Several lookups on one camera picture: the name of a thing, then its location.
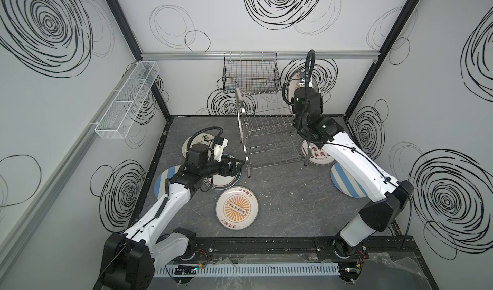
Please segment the blue striped plate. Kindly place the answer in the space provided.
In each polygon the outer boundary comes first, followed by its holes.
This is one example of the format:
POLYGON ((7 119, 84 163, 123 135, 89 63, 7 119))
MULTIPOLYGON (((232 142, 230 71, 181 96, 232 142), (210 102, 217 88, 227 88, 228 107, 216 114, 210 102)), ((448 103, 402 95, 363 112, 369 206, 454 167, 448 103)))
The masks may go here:
POLYGON ((335 187, 352 198, 366 198, 367 193, 356 179, 338 162, 331 168, 331 179, 335 187))
POLYGON ((166 192, 165 189, 166 179, 171 179, 178 172, 179 168, 180 168, 179 165, 170 167, 157 177, 154 183, 154 195, 157 200, 166 192))

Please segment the white plate green cloud outline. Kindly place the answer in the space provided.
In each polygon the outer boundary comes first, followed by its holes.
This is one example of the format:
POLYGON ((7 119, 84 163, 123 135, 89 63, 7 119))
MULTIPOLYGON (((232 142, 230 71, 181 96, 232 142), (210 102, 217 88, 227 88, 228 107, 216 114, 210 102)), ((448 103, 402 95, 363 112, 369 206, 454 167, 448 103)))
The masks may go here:
MULTIPOLYGON (((316 92, 319 92, 319 88, 318 88, 318 81, 315 79, 315 76, 314 76, 314 75, 312 75, 312 77, 311 77, 311 80, 310 80, 310 81, 314 84, 314 86, 313 86, 314 90, 315 90, 316 92)), ((288 98, 288 100, 290 101, 292 97, 294 97, 294 95, 293 95, 293 96, 289 96, 289 95, 288 95, 288 97, 287 97, 287 98, 288 98)))

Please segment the orange sunburst plate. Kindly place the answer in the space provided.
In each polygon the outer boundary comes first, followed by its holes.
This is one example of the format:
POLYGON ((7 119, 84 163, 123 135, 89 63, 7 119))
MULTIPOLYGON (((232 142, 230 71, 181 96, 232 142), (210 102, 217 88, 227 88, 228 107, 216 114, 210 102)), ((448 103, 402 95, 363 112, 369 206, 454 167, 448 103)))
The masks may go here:
POLYGON ((218 198, 215 213, 219 223, 226 229, 244 230, 257 219, 258 197, 246 187, 231 187, 218 198))
POLYGON ((303 76, 304 74, 302 72, 296 72, 290 76, 287 85, 289 96, 293 96, 296 89, 304 87, 303 76))

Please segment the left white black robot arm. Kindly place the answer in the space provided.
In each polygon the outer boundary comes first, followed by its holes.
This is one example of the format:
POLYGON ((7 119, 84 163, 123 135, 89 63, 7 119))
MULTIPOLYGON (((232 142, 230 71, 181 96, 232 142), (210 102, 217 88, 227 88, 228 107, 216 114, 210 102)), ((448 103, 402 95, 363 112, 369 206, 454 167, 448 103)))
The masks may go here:
POLYGON ((172 178, 165 180, 164 195, 133 226, 113 233, 103 248, 99 276, 94 289, 147 289, 155 272, 177 257, 192 257, 195 233, 177 228, 168 237, 164 229, 199 190, 204 178, 236 176, 245 160, 222 156, 185 162, 172 178))

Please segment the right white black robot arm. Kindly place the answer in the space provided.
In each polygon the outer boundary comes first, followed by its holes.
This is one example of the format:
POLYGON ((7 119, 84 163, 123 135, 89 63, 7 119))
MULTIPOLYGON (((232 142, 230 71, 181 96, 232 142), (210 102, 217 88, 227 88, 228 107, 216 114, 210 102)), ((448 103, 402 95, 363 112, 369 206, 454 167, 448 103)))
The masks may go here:
POLYGON ((322 96, 305 85, 291 99, 293 125, 308 143, 332 156, 362 186, 368 204, 337 233, 333 243, 342 257, 376 232, 384 231, 409 202, 414 186, 385 172, 334 119, 322 115, 322 96))

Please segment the stainless steel dish rack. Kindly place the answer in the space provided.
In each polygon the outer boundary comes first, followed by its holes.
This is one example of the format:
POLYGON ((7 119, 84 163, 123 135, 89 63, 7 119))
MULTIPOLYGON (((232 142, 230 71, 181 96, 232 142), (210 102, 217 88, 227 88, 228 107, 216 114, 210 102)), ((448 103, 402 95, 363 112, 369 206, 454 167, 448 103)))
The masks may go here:
POLYGON ((240 142, 246 161, 246 175, 254 169, 302 162, 309 165, 311 148, 297 133, 294 114, 280 91, 248 93, 235 89, 240 142))

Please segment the green red rimmed white plate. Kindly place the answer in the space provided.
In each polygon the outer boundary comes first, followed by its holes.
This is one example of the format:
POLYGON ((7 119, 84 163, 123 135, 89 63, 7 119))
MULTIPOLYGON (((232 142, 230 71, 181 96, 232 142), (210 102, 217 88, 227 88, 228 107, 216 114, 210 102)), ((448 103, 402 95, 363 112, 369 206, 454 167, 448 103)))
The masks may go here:
POLYGON ((222 191, 233 187, 241 178, 242 169, 235 176, 214 175, 212 178, 205 178, 204 185, 211 189, 222 191))

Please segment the white plate red characters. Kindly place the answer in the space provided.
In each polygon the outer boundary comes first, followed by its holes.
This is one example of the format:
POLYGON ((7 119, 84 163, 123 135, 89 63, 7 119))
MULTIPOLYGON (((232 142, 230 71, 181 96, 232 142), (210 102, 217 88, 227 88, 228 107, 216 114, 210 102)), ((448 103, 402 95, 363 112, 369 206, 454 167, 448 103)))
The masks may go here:
POLYGON ((315 165, 329 165, 335 161, 332 156, 318 149, 316 145, 308 144, 307 141, 302 142, 301 152, 304 158, 315 165))

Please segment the white mesh wall shelf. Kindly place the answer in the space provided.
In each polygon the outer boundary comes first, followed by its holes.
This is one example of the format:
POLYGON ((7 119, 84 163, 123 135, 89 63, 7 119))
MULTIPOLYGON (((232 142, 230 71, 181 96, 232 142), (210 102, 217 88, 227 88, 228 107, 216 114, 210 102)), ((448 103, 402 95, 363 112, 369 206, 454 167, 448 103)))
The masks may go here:
POLYGON ((138 113, 159 74, 155 61, 138 61, 129 66, 123 76, 123 84, 96 125, 95 132, 104 140, 127 137, 138 113))

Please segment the aluminium wall rail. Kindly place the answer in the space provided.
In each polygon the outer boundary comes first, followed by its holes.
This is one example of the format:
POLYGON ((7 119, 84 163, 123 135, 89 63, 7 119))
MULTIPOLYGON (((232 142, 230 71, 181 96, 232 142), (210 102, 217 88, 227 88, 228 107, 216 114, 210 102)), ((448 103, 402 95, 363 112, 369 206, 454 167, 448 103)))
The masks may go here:
MULTIPOLYGON (((304 59, 308 51, 207 51, 207 52, 144 52, 141 57, 150 61, 193 61, 193 60, 298 60, 304 59)), ((378 60, 378 51, 315 51, 320 60, 378 60)))

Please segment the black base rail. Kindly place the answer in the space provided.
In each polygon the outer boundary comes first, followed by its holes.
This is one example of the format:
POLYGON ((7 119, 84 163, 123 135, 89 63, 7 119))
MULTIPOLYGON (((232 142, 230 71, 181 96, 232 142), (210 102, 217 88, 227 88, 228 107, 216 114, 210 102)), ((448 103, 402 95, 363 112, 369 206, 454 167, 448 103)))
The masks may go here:
POLYGON ((390 236, 369 237, 349 253, 342 253, 342 241, 337 237, 233 237, 203 238, 193 233, 173 232, 152 245, 143 239, 129 239, 112 234, 105 242, 103 265, 115 260, 122 264, 150 264, 155 269, 177 261, 218 262, 220 256, 248 254, 315 254, 319 260, 350 261, 369 253, 415 252, 418 247, 412 237, 402 245, 390 236))

